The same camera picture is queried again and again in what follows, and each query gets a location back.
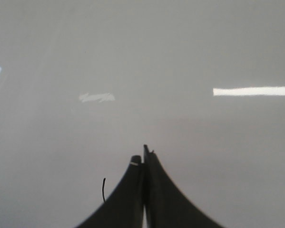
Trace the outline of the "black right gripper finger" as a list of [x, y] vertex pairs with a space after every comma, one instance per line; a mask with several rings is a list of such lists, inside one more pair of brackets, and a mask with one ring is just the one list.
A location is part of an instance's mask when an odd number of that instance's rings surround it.
[[170, 179], [156, 153], [144, 145], [145, 206], [149, 228], [221, 228]]

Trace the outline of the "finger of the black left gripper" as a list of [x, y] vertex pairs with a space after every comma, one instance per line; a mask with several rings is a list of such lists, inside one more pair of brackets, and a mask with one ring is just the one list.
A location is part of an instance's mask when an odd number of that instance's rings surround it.
[[122, 179], [105, 202], [79, 228], [141, 228], [143, 226], [144, 167], [141, 156], [131, 157]]

